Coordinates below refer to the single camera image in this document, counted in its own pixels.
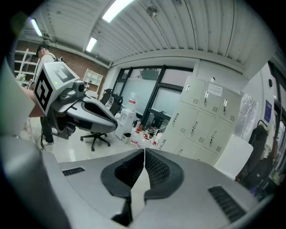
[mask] brick wall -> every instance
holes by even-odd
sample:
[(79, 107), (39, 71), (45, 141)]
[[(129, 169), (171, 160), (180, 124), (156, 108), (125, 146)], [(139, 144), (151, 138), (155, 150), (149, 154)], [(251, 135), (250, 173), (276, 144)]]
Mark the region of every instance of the brick wall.
[[(24, 42), (24, 41), (19, 41), (16, 47), (16, 50), (21, 50), (21, 51), (26, 51), (26, 49), (28, 48), (29, 51), (31, 52), (36, 52), (37, 48), (38, 48), (39, 44), (36, 43), (32, 43), (32, 42)], [(81, 80), (84, 79), (84, 75), (86, 72), (86, 69), (90, 69), (94, 72), (97, 72), (101, 75), (103, 75), (103, 79), (101, 81), (101, 85), (99, 87), (99, 90), (97, 92), (98, 95), (100, 95), (101, 93), (101, 88), (103, 86), (104, 80), (106, 78), (108, 69), (91, 61), (88, 60), (82, 56), (70, 53), (70, 52), (66, 52), (64, 50), (61, 49), (57, 49), (54, 47), (50, 47), (49, 51), (51, 53), (53, 53), (56, 57), (63, 57), (66, 65), (73, 70), (78, 76), (79, 78), (81, 78)], [(97, 86), (96, 85), (92, 85), (89, 84), (89, 90), (96, 90)]]

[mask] white floor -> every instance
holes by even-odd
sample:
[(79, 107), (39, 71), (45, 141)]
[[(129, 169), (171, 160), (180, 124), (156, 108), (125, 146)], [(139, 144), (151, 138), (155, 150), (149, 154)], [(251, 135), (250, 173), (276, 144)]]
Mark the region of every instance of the white floor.
[[(38, 147), (41, 148), (40, 141), (42, 127), (40, 123), (40, 118), (31, 118), (30, 122), (35, 142)], [(94, 145), (95, 151), (92, 152), (91, 145), (93, 142), (93, 138), (85, 138), (84, 141), (80, 140), (80, 136), (89, 134), (90, 132), (83, 131), (77, 128), (68, 140), (54, 136), (54, 144), (46, 146), (46, 151), (53, 153), (57, 162), (61, 163), (106, 157), (135, 149), (134, 145), (124, 144), (121, 140), (118, 139), (118, 137), (115, 135), (115, 132), (112, 132), (109, 133), (107, 137), (103, 137), (110, 142), (111, 146), (108, 147), (105, 142), (96, 140)], [(133, 219), (138, 217), (140, 212), (143, 210), (145, 206), (144, 192), (149, 189), (149, 177), (147, 171), (144, 168), (136, 184), (131, 190), (131, 207)]]

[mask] locker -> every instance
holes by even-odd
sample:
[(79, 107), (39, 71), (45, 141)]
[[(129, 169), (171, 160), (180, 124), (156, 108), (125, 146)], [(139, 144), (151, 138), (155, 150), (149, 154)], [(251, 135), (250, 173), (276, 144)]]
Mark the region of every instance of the locker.
[(219, 116), (234, 124), (240, 110), (241, 96), (225, 90)]
[(169, 128), (184, 136), (192, 123), (195, 113), (196, 109), (188, 104), (180, 102), (177, 111), (174, 112), (173, 117), (169, 122), (171, 123), (169, 124)]
[(217, 115), (219, 113), (219, 107), (220, 107), (221, 101), (222, 101), (222, 98), (220, 96), (209, 93), (206, 90), (204, 92), (204, 97), (203, 97), (203, 101), (201, 103), (200, 108), (214, 115)]
[(215, 122), (215, 117), (199, 111), (194, 119), (187, 138), (199, 145), (203, 145)]
[(197, 156), (196, 159), (198, 161), (202, 161), (204, 163), (213, 165), (218, 158), (218, 155), (212, 153), (211, 151), (207, 149), (203, 149)]
[(218, 119), (206, 140), (205, 148), (220, 155), (224, 151), (232, 132), (233, 127), (230, 124)]
[(182, 145), (176, 151), (177, 155), (194, 159), (201, 147), (197, 146), (194, 142), (185, 139)]
[(205, 84), (205, 81), (189, 78), (181, 101), (197, 107), (200, 104)]
[(164, 132), (162, 139), (160, 139), (159, 149), (169, 153), (174, 153), (181, 141), (182, 136), (175, 133), (174, 131), (171, 131), (170, 129), (167, 129)]

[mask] black cap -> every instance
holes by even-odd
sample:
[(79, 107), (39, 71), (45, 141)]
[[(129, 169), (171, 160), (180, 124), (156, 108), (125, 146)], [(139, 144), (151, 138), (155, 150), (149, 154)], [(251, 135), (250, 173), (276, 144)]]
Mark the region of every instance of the black cap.
[(48, 46), (48, 44), (46, 42), (43, 42), (42, 44), (40, 44), (38, 46), (38, 49), (37, 49), (35, 57), (38, 57), (38, 52), (41, 50), (41, 48), (49, 49), (49, 46)]

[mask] black office chair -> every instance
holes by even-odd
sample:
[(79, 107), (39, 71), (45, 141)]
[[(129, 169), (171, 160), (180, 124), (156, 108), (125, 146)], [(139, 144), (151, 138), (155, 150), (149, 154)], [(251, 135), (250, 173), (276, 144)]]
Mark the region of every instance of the black office chair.
[[(120, 108), (121, 108), (121, 104), (123, 102), (123, 97), (119, 96), (117, 94), (113, 94), (111, 89), (107, 89), (105, 90), (105, 93), (103, 94), (102, 99), (100, 100), (100, 102), (102, 102), (104, 105), (107, 103), (107, 101), (109, 100), (110, 96), (113, 96), (114, 98), (114, 102), (111, 106), (111, 108), (109, 109), (110, 112), (113, 115), (116, 115), (117, 112), (119, 112)], [(91, 146), (91, 151), (94, 151), (94, 144), (95, 144), (95, 140), (98, 139), (100, 141), (103, 141), (105, 143), (107, 143), (108, 146), (110, 146), (110, 142), (108, 142), (107, 140), (103, 139), (101, 136), (104, 135), (105, 137), (107, 136), (106, 133), (99, 133), (99, 132), (95, 132), (93, 134), (90, 135), (85, 135), (85, 136), (81, 136), (80, 140), (83, 141), (84, 138), (93, 138), (93, 144)]]

